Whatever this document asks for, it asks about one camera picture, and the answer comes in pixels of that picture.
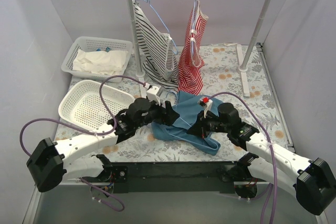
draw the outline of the white cloth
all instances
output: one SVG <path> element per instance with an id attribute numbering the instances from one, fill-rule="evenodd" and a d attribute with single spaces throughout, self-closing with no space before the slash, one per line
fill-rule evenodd
<path id="1" fill-rule="evenodd" d="M 122 70 L 127 53 L 123 50 L 84 52 L 78 49 L 77 56 L 72 63 L 72 69 L 81 72 L 113 75 L 115 71 Z"/>

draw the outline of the red and white striped garment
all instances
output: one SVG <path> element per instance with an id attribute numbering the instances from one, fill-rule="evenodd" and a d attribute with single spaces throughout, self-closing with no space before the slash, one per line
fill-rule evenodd
<path id="1" fill-rule="evenodd" d="M 203 87 L 200 68 L 204 65 L 204 61 L 198 55 L 198 51 L 201 45 L 205 25 L 208 20 L 208 16 L 204 15 L 201 11 L 200 0 L 197 0 L 196 3 L 195 30 L 191 30 L 193 16 L 192 10 L 185 33 L 184 48 L 178 63 L 178 70 L 180 72 L 178 90 L 182 90 L 190 94 L 199 94 Z M 193 57 L 191 54 L 191 43 L 193 43 L 193 45 L 196 44 L 196 46 L 194 46 Z"/>

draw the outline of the floral mat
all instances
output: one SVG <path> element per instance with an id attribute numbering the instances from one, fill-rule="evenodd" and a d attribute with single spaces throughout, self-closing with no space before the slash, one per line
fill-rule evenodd
<path id="1" fill-rule="evenodd" d="M 236 71 L 236 47 L 223 45 L 201 46 L 199 54 L 205 62 L 205 66 L 201 69 L 204 82 L 201 94 L 212 95 L 229 91 L 242 97 L 240 77 Z M 131 57 L 125 75 L 135 77 L 135 72 L 135 59 Z M 274 96 L 268 85 L 265 70 L 256 48 L 254 48 L 248 63 L 247 77 L 251 92 L 250 97 L 244 98 L 244 101 L 246 101 L 260 122 L 265 126 L 272 141 L 283 147 L 287 147 L 287 135 L 279 121 L 280 115 L 277 112 Z M 72 77 L 69 89 L 81 80 L 80 78 Z M 154 84 L 148 76 L 145 76 L 145 81 Z M 109 82 L 108 85 L 125 91 L 135 98 L 140 97 L 139 85 L 129 79 L 123 79 L 120 83 Z M 165 99 L 166 94 L 167 92 L 164 91 L 161 99 Z M 244 121 L 258 127 L 244 105 L 235 97 L 220 95 L 217 98 L 225 102 L 231 102 L 239 111 L 239 115 Z M 167 99 L 172 104 L 175 103 L 175 96 L 173 94 L 168 94 Z M 55 140 L 67 139 L 78 134 L 79 132 L 58 125 Z M 96 150 L 94 153 L 90 153 L 82 158 L 90 157 L 92 154 L 105 154 L 111 162 L 209 162 L 236 161 L 246 153 L 240 147 L 233 145 L 226 134 L 214 133 L 212 138 L 221 144 L 215 156 L 205 154 L 182 141 L 164 142 L 157 140 L 152 134 L 151 126 L 147 125 L 137 130 L 134 137 L 118 145 Z"/>

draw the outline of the black and white striped shirt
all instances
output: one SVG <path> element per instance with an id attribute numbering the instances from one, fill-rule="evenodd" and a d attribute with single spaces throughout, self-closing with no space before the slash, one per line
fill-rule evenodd
<path id="1" fill-rule="evenodd" d="M 176 90 L 179 68 L 170 34 L 159 32 L 146 18 L 139 4 L 133 0 L 136 36 L 146 56 L 143 67 L 149 77 L 168 90 Z"/>

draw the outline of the metal rod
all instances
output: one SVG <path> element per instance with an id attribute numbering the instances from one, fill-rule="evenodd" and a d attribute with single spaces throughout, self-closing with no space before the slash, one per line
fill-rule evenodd
<path id="1" fill-rule="evenodd" d="M 140 51 L 139 51 L 139 43 L 137 38 L 137 29 L 135 27 L 135 17 L 133 10 L 133 0 L 127 0 L 128 10 L 131 16 L 132 23 L 132 32 L 133 32 L 133 48 L 134 48 L 134 56 L 135 56 L 135 64 L 136 64 L 136 75 L 137 77 L 143 77 L 144 71 L 142 70 L 141 59 L 140 59 Z"/>
<path id="2" fill-rule="evenodd" d="M 277 92 L 274 88 L 274 84 L 272 82 L 272 78 L 271 78 L 271 75 L 270 75 L 268 67 L 267 67 L 265 55 L 264 55 L 264 52 L 262 51 L 261 47 L 260 47 L 260 50 L 258 49 L 258 52 L 259 52 L 259 55 L 260 55 L 260 58 L 261 58 L 261 63 L 262 63 L 262 65 L 264 67 L 264 70 L 265 70 L 266 80 L 268 82 L 268 85 L 270 86 L 271 93 L 273 93 L 273 96 L 274 96 L 276 109 L 277 109 L 277 111 L 280 115 L 280 123 L 281 123 L 282 127 L 285 129 L 285 132 L 286 132 L 286 135 L 287 135 L 287 142 L 288 142 L 288 144 L 293 145 L 293 141 L 292 141 L 292 138 L 289 134 L 289 130 L 288 130 L 288 127 L 287 127 L 287 124 L 286 124 L 286 121 L 285 121 L 285 117 L 283 116 L 283 112 L 281 110 L 278 95 L 277 95 Z"/>
<path id="3" fill-rule="evenodd" d="M 267 12 L 267 9 L 268 9 L 268 6 L 269 6 L 270 2 L 271 2 L 271 0 L 265 0 L 265 2 L 264 2 L 264 6 L 262 7 L 262 10 L 261 10 L 256 28 L 254 29 L 250 44 L 248 45 L 243 63 L 241 64 L 241 66 L 239 66 L 240 71 L 246 71 L 246 69 L 247 69 L 246 68 L 247 62 L 248 62 L 248 60 L 251 56 L 251 52 L 253 50 L 253 47 L 256 45 L 257 37 L 258 37 L 259 31 L 261 29 L 261 25 L 263 24 L 263 21 L 264 21 L 264 18 L 265 18 L 265 15 L 266 15 L 266 12 Z"/>

